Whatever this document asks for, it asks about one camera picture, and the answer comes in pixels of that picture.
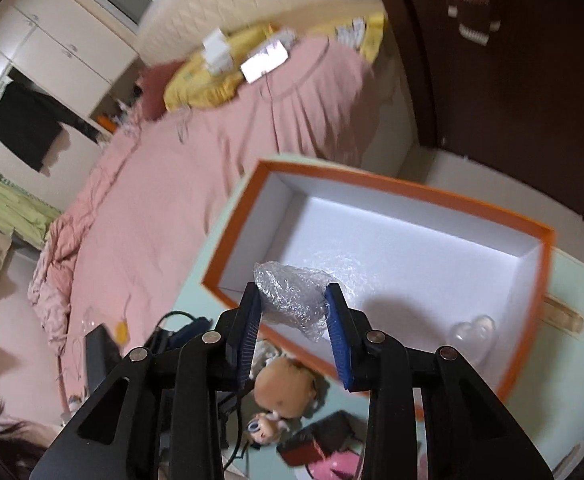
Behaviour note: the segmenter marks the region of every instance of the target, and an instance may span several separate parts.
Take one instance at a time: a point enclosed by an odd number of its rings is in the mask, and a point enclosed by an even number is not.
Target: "box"
[[[257,262],[322,269],[347,286],[349,306],[373,328],[429,352],[453,325],[487,314],[498,338],[476,369],[504,399],[536,335],[552,242],[550,228],[462,196],[344,167],[262,161],[203,286],[235,308]],[[282,325],[261,330],[336,377],[327,339]]]

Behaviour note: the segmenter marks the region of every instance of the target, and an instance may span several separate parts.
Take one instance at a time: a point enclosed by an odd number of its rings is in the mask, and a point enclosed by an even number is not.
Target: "green cloth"
[[[0,174],[0,231],[42,249],[50,224],[61,212]]]

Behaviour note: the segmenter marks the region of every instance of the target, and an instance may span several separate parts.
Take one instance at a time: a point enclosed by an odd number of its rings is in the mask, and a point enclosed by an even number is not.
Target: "black hair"
[[[34,466],[46,452],[45,447],[33,444],[22,436],[27,426],[27,422],[0,423],[0,460],[18,480],[28,480]]]

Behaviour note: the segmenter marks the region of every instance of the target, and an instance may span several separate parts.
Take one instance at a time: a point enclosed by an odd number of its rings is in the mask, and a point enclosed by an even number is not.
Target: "crumpled blanket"
[[[90,309],[110,330],[126,322],[123,352],[143,344],[243,174],[276,153],[358,166],[378,114],[371,65],[336,41],[305,38],[221,107],[181,108],[121,128],[52,224],[30,286],[54,351],[62,354],[67,341],[67,395],[83,391],[82,320]]]

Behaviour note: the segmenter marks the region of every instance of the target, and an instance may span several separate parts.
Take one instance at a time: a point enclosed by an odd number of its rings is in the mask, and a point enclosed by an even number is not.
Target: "metal rivet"
[[[380,330],[370,330],[367,333],[367,340],[370,343],[382,343],[385,341],[385,334]]]
[[[221,340],[221,335],[218,332],[215,332],[214,330],[211,330],[210,332],[205,332],[203,334],[203,343],[210,345],[212,343],[216,343],[218,341]]]
[[[438,353],[440,353],[441,357],[446,361],[454,361],[458,357],[456,348],[452,348],[451,346],[443,346]]]
[[[130,352],[130,361],[134,361],[135,363],[142,361],[146,357],[147,349],[143,348],[142,346],[139,346],[139,348],[135,348]]]

